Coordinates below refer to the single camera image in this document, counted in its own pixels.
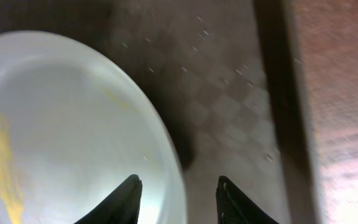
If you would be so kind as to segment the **white plate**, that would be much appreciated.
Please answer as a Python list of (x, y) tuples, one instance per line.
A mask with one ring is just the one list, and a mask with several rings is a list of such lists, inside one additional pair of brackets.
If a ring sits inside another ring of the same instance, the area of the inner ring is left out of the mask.
[(114, 62), (48, 32), (0, 34), (0, 223), (75, 223), (138, 176), (139, 223), (186, 223), (172, 139)]

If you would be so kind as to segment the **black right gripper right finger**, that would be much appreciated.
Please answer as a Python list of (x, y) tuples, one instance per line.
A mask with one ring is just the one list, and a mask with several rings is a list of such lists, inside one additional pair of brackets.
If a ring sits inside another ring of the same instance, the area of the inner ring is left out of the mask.
[(224, 175), (218, 179), (216, 206), (218, 224), (278, 224)]

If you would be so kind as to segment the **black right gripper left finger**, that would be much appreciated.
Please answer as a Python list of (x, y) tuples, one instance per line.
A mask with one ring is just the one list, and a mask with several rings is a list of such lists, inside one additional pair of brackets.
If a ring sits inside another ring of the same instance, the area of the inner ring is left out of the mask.
[(75, 224), (137, 224), (141, 196), (142, 181), (132, 174)]

